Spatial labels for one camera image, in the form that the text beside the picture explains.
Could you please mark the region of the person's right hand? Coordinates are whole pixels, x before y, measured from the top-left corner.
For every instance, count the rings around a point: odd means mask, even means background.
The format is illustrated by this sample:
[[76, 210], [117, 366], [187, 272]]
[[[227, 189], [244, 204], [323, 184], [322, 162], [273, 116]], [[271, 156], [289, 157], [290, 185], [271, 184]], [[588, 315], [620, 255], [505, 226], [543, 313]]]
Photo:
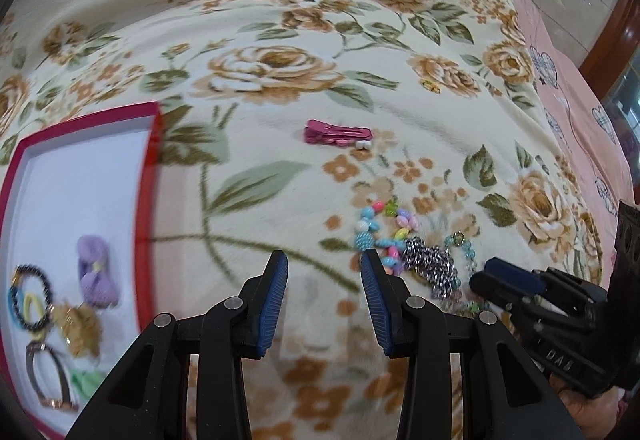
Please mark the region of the person's right hand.
[[588, 399], [568, 388], [558, 392], [558, 396], [573, 417], [584, 437], [588, 440], [602, 440], [617, 422], [618, 405], [624, 391], [612, 388], [595, 399]]

